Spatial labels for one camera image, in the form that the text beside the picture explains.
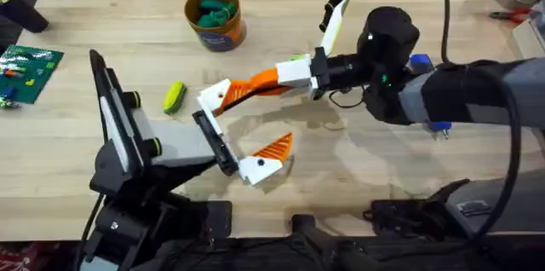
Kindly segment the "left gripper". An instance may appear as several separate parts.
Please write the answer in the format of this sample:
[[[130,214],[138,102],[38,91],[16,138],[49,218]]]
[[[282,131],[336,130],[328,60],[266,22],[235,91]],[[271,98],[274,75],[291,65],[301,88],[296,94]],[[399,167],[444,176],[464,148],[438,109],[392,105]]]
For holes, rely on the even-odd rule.
[[[231,83],[224,79],[203,89],[198,104],[215,116]],[[103,95],[99,104],[106,140],[89,187],[108,197],[158,196],[214,165],[226,176],[238,170],[254,186],[281,170],[290,156],[291,132],[237,162],[202,111],[193,114],[194,124],[182,124],[150,120],[140,108],[129,110],[117,95]]]

